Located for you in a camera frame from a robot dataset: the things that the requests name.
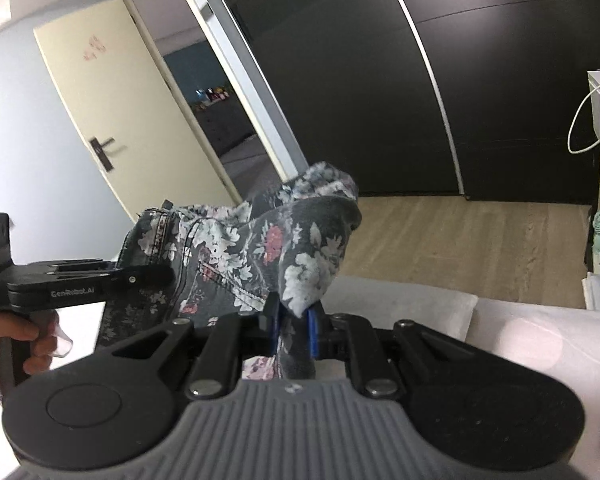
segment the door handle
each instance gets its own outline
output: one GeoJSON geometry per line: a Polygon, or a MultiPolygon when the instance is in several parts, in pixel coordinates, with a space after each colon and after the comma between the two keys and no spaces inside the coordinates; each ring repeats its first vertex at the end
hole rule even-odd
{"type": "Polygon", "coordinates": [[[214,12],[209,5],[209,2],[206,2],[202,7],[200,7],[200,14],[202,15],[202,19],[206,22],[211,19],[211,17],[214,15],[214,12]]]}
{"type": "Polygon", "coordinates": [[[89,144],[93,148],[93,151],[97,155],[98,159],[100,160],[100,163],[102,164],[104,170],[107,173],[109,173],[110,171],[113,171],[113,164],[109,160],[109,157],[107,156],[107,154],[104,152],[104,148],[106,146],[109,146],[112,142],[115,142],[115,141],[116,141],[116,139],[114,139],[113,137],[109,137],[109,139],[105,140],[102,144],[96,137],[93,137],[93,139],[91,139],[89,141],[89,144]]]}

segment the cream door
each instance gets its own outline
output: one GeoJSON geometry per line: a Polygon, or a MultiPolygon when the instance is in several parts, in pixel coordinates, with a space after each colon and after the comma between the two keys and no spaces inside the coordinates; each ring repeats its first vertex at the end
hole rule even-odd
{"type": "Polygon", "coordinates": [[[131,218],[165,199],[234,204],[122,0],[73,12],[34,33],[78,133],[131,218]]]}

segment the white door frame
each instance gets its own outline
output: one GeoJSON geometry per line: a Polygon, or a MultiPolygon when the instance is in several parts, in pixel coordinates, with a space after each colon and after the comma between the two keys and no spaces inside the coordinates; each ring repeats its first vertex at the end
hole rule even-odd
{"type": "Polygon", "coordinates": [[[209,139],[206,138],[206,135],[205,135],[202,127],[200,127],[200,123],[198,122],[195,115],[193,114],[193,111],[189,107],[189,104],[187,103],[187,100],[185,99],[184,95],[182,94],[180,87],[176,83],[176,80],[174,79],[173,74],[171,73],[171,70],[169,70],[167,63],[165,62],[164,58],[160,54],[160,51],[158,50],[158,47],[155,44],[154,38],[151,37],[149,30],[146,28],[146,25],[144,24],[144,21],[142,20],[142,16],[138,12],[138,8],[136,7],[136,5],[133,3],[132,0],[123,0],[123,1],[126,5],[127,10],[129,11],[129,14],[131,14],[131,18],[136,23],[138,32],[140,33],[140,36],[144,40],[144,44],[146,45],[147,49],[149,50],[151,57],[154,58],[155,64],[158,67],[160,74],[164,78],[164,81],[167,84],[167,86],[169,87],[169,90],[171,90],[171,94],[173,95],[174,100],[180,107],[180,110],[182,111],[184,118],[187,120],[187,123],[189,123],[189,127],[191,128],[193,135],[198,140],[198,143],[200,144],[202,151],[205,153],[206,158],[209,159],[209,162],[211,163],[211,166],[214,168],[214,170],[218,174],[220,181],[226,187],[226,190],[228,191],[229,196],[232,198],[232,200],[234,200],[234,202],[236,204],[239,204],[240,202],[242,202],[240,193],[238,192],[234,183],[232,182],[231,177],[229,177],[228,173],[224,169],[224,166],[222,165],[222,162],[218,158],[218,155],[216,154],[215,150],[211,146],[209,139]]]}
{"type": "Polygon", "coordinates": [[[142,40],[144,41],[144,44],[146,45],[149,53],[151,54],[151,57],[154,58],[155,64],[158,67],[160,74],[164,78],[164,81],[167,84],[167,86],[169,87],[169,90],[171,91],[174,100],[176,101],[178,107],[182,111],[182,114],[187,120],[187,123],[189,123],[189,127],[191,128],[193,135],[198,140],[202,151],[205,153],[206,158],[209,159],[211,166],[218,174],[218,178],[226,187],[226,190],[228,191],[232,200],[234,200],[236,205],[239,204],[240,202],[242,202],[242,197],[240,196],[240,193],[238,192],[234,183],[232,182],[231,177],[229,177],[228,173],[224,169],[224,166],[222,165],[222,162],[220,161],[215,150],[211,146],[211,143],[206,138],[202,127],[200,127],[198,120],[193,114],[191,108],[189,107],[189,104],[187,103],[186,98],[182,94],[180,87],[176,83],[176,79],[173,77],[173,74],[171,73],[171,70],[169,69],[164,58],[162,57],[162,54],[160,54],[160,51],[158,50],[158,47],[155,44],[154,38],[151,37],[149,30],[144,24],[144,21],[142,20],[142,16],[140,15],[138,8],[136,7],[136,4],[133,3],[133,0],[123,1],[126,5],[127,10],[129,11],[129,14],[131,15],[131,18],[135,22],[136,27],[138,28],[138,32],[140,33],[140,36],[142,37],[142,40]]]}
{"type": "Polygon", "coordinates": [[[291,127],[224,0],[187,0],[280,179],[307,167],[291,127]]]}

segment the gray floral fabric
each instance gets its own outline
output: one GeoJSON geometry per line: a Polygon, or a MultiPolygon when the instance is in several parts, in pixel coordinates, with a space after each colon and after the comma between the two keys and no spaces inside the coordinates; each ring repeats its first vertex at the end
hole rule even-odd
{"type": "Polygon", "coordinates": [[[147,209],[126,236],[118,266],[168,263],[164,290],[108,301],[98,335],[107,346],[177,316],[213,325],[237,311],[262,310],[271,291],[294,314],[282,324],[275,362],[255,358],[245,375],[310,377],[305,310],[324,295],[361,221],[352,178],[324,162],[236,207],[147,209]]]}

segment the wooden floor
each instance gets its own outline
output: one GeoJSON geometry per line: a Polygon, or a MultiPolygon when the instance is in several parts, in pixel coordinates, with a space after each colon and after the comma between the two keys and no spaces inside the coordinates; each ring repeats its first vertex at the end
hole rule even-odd
{"type": "Polygon", "coordinates": [[[361,198],[342,273],[583,308],[586,206],[361,198]]]}

